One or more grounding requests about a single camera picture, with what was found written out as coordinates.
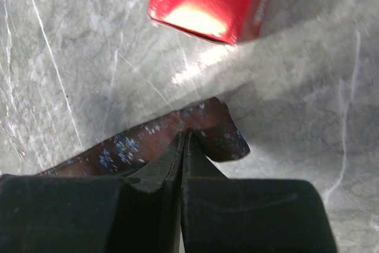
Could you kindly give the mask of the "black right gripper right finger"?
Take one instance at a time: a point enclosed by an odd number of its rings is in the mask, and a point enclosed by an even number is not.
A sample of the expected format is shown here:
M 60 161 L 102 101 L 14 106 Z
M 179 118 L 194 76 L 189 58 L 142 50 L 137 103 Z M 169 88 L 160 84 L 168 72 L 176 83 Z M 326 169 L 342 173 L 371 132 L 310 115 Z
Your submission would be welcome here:
M 230 179 L 193 134 L 183 151 L 181 227 L 187 252 L 336 252 L 323 201 L 305 180 Z

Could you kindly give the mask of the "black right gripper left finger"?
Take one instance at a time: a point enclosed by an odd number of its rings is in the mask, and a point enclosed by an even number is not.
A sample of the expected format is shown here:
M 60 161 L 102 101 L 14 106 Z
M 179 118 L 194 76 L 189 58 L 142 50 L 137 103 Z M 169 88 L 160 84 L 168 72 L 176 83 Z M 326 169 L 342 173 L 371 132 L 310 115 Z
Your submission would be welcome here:
M 178 252 L 184 134 L 131 175 L 1 177 L 2 252 Z

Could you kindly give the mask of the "brown floral necktie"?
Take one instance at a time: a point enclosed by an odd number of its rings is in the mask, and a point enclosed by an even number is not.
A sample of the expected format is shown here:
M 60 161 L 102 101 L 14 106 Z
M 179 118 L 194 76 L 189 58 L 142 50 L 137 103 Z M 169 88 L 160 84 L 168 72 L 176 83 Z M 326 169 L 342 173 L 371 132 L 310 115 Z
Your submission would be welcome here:
M 193 134 L 205 156 L 216 162 L 238 160 L 250 152 L 227 105 L 213 97 L 127 129 L 42 171 L 41 175 L 84 177 L 133 173 L 161 155 L 179 133 Z

